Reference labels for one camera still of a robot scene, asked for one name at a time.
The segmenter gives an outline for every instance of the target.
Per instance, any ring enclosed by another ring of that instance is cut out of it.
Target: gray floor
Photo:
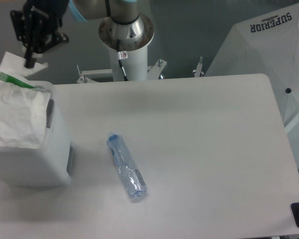
[[[168,62],[167,78],[191,77],[199,57],[206,71],[232,25],[286,7],[299,0],[140,0],[141,9],[155,25],[149,46],[149,65],[159,58]],[[5,51],[22,56],[9,11],[21,9],[24,1],[0,2],[0,60]],[[81,70],[108,69],[109,57],[98,38],[100,20],[76,22],[68,10],[63,18],[70,43],[47,53],[40,63],[49,68],[30,78],[53,84],[75,83],[76,65]]]

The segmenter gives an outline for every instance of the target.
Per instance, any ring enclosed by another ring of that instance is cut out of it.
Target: white container
[[[67,185],[74,144],[57,105],[56,90],[49,82],[32,83],[51,93],[45,138],[38,149],[0,146],[0,179],[15,186]]]

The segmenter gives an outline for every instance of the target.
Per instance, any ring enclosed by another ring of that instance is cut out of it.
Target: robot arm
[[[16,37],[26,48],[26,68],[35,64],[33,52],[40,54],[69,41],[61,31],[67,5],[68,0],[27,0],[22,11],[10,12]]]
[[[26,48],[25,67],[33,68],[33,53],[44,53],[69,38],[61,30],[62,17],[69,0],[27,0],[22,11],[10,12],[16,37]],[[111,17],[113,22],[125,26],[139,18],[137,0],[70,0],[72,10],[76,10],[86,20]]]

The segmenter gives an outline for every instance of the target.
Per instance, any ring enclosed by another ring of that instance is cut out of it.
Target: bottle label
[[[142,186],[145,186],[146,184],[145,184],[144,179],[143,179],[143,177],[142,177],[142,175],[141,175],[141,172],[140,172],[138,169],[136,169],[136,170],[135,170],[135,173],[136,173],[136,176],[137,176],[138,179],[139,179],[140,184],[141,184]]]

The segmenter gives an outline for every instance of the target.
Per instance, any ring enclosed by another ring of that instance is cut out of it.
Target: warning sticker
[[[124,60],[128,58],[128,52],[127,51],[119,51],[118,52],[118,59]]]

